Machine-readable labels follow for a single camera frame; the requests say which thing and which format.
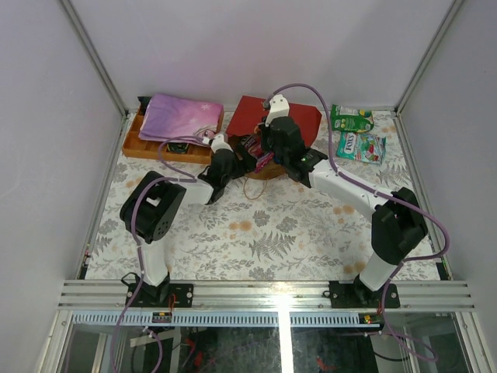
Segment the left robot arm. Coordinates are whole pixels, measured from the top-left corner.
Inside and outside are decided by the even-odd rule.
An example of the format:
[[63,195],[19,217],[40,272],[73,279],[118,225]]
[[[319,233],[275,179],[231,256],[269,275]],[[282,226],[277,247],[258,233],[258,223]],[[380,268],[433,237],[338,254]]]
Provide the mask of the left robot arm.
[[172,227],[182,206],[209,205],[217,202],[225,187],[235,179],[254,171],[256,159],[242,146],[214,151],[210,164],[198,176],[173,178],[148,172],[135,187],[120,210],[120,219],[138,246],[140,275],[146,283],[143,297],[153,306],[162,306],[170,288],[162,283],[169,275],[165,251],[158,247]]

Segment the red paper bag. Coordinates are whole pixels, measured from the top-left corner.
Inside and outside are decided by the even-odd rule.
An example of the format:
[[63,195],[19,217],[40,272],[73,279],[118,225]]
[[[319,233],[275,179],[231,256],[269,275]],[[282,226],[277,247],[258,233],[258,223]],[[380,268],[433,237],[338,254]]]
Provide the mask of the red paper bag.
[[[260,135],[258,125],[262,123],[262,119],[267,115],[262,103],[262,99],[251,96],[243,96],[240,99],[226,129],[228,142],[235,151],[236,144],[244,136]],[[291,103],[289,115],[299,126],[305,145],[311,146],[318,135],[322,118],[321,113],[313,106]],[[284,168],[276,164],[272,159],[259,173],[246,173],[245,176],[253,180],[267,181],[282,176],[284,173]]]

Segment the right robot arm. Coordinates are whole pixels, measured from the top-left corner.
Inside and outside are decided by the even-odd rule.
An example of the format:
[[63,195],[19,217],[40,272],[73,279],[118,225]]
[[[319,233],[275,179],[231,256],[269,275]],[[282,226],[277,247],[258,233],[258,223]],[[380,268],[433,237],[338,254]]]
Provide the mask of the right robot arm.
[[261,146],[294,181],[352,206],[371,224],[374,254],[356,277],[354,297],[362,306],[381,299],[382,287],[399,264],[426,237],[418,201],[408,188],[389,192],[332,164],[324,153],[305,145],[291,117],[260,124]]

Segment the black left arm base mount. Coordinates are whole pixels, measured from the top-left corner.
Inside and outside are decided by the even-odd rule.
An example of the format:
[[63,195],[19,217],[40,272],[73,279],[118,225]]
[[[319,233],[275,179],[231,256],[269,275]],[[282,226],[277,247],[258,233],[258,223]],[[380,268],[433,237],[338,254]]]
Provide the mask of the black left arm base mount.
[[172,283],[170,276],[157,286],[143,282],[140,289],[137,286],[141,277],[135,272],[129,272],[120,279],[120,282],[127,287],[126,302],[129,302],[134,293],[137,292],[134,300],[130,303],[133,308],[191,308],[193,303],[193,284]]

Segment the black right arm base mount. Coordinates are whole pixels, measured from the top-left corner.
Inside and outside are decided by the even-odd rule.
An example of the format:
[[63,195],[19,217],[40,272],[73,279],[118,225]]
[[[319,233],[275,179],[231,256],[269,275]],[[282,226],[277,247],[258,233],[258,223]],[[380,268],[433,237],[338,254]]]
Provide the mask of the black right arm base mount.
[[371,291],[357,277],[354,281],[329,281],[321,296],[331,302],[334,309],[399,309],[401,307],[395,284]]

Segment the pink purple Fox's candy bag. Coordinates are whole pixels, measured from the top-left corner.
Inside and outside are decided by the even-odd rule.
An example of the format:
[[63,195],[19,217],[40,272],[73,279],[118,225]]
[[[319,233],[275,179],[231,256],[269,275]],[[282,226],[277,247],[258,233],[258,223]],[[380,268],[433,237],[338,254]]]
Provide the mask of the pink purple Fox's candy bag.
[[262,136],[259,134],[244,136],[239,143],[242,143],[248,152],[256,158],[254,173],[259,173],[273,159],[272,152],[262,149]]

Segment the teal Fox's candy bag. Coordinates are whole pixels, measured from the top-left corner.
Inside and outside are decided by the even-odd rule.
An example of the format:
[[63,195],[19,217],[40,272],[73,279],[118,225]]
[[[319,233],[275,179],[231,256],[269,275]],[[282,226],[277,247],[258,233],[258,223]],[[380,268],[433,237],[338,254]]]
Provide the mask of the teal Fox's candy bag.
[[380,165],[386,154],[386,138],[373,134],[341,133],[336,155],[342,159]]

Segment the green candy packet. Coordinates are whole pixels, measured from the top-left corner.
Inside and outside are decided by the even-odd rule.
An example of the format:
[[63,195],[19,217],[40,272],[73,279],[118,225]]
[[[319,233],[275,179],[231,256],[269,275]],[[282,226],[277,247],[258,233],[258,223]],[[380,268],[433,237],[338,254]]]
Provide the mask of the green candy packet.
[[331,121],[334,131],[366,133],[374,128],[373,115],[369,110],[332,105]]

